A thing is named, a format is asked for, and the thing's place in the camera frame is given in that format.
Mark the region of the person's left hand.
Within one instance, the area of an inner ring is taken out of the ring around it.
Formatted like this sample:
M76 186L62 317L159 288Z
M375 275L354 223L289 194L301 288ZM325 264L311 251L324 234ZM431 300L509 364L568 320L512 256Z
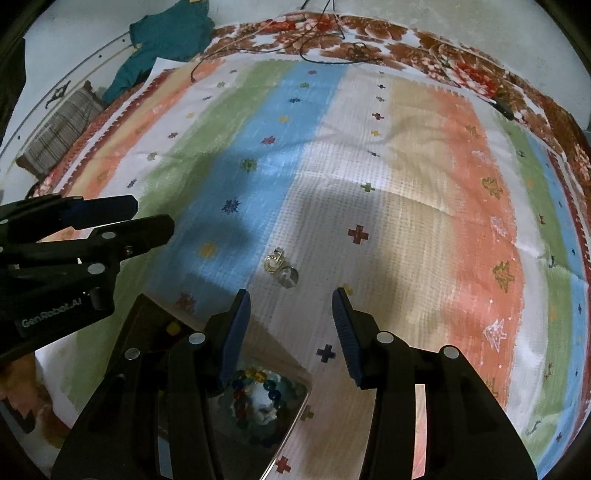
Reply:
M1 368L1 400L23 418L32 414L40 422L42 437L55 448L63 446L69 427L56 416L50 394L37 378L33 353Z

